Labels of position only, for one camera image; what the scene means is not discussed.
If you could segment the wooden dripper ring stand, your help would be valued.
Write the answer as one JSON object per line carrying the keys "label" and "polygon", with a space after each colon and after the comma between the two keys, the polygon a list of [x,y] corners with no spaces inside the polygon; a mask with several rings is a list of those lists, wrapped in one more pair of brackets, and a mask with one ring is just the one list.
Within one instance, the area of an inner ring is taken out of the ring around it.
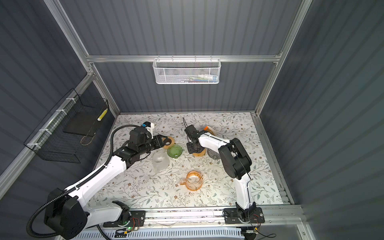
{"label": "wooden dripper ring stand", "polygon": [[197,157],[197,158],[199,158],[199,157],[203,157],[203,156],[206,154],[206,152],[207,152],[207,149],[204,148],[204,150],[201,151],[200,153],[193,153],[193,156],[194,156],[194,157]]}

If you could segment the orange coffee filter box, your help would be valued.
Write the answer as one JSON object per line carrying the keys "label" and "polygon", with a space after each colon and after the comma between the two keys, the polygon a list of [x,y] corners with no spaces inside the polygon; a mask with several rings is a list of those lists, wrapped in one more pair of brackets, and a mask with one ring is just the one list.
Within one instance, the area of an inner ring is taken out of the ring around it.
{"label": "orange coffee filter box", "polygon": [[213,128],[209,127],[209,126],[206,126],[206,127],[204,128],[204,131],[210,133],[210,134],[213,135],[213,136],[216,136],[216,132],[215,132],[215,130],[214,130]]}

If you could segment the orange glass carafe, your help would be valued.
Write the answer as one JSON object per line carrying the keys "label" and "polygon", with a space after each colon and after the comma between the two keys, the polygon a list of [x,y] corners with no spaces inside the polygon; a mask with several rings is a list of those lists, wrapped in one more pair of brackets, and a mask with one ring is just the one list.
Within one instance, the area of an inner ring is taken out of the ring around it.
{"label": "orange glass carafe", "polygon": [[185,186],[189,191],[197,191],[203,186],[203,174],[198,171],[190,171],[186,177],[180,181],[181,186]]}

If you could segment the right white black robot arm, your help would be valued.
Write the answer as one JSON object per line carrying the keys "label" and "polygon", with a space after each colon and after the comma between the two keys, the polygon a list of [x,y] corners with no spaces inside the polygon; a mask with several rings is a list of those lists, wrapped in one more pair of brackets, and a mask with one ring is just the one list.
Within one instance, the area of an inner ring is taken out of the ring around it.
{"label": "right white black robot arm", "polygon": [[250,187],[252,160],[241,141],[237,138],[222,139],[205,130],[198,131],[194,125],[187,126],[185,133],[189,139],[187,149],[190,154],[207,148],[220,155],[225,172],[234,180],[238,218],[244,223],[249,222],[257,206]]}

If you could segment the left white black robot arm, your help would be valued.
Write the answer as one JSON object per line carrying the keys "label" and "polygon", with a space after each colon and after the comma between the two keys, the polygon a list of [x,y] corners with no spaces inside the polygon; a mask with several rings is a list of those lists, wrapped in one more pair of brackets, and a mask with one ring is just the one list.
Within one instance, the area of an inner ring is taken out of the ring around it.
{"label": "left white black robot arm", "polygon": [[141,161],[157,149],[172,141],[163,135],[153,135],[152,126],[145,122],[133,126],[130,138],[117,150],[112,150],[106,162],[82,180],[64,190],[56,189],[48,197],[44,223],[66,240],[77,236],[83,229],[106,222],[115,222],[121,227],[132,224],[130,208],[113,201],[104,207],[88,207],[89,200],[113,178]]}

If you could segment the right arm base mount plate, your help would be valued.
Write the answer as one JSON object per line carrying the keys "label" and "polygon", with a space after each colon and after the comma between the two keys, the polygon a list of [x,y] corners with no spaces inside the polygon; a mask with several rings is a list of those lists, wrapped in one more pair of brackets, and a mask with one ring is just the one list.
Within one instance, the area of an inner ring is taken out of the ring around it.
{"label": "right arm base mount plate", "polygon": [[249,213],[241,213],[235,208],[226,208],[222,212],[225,223],[233,224],[255,224],[260,225],[265,223],[264,213],[261,208],[255,208]]}

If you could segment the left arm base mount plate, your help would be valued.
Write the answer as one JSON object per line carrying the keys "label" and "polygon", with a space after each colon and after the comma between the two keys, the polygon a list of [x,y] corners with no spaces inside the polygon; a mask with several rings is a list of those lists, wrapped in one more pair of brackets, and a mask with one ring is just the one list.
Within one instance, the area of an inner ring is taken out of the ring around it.
{"label": "left arm base mount plate", "polygon": [[138,228],[144,225],[146,211],[130,211],[122,215],[114,222],[103,223],[104,228]]}

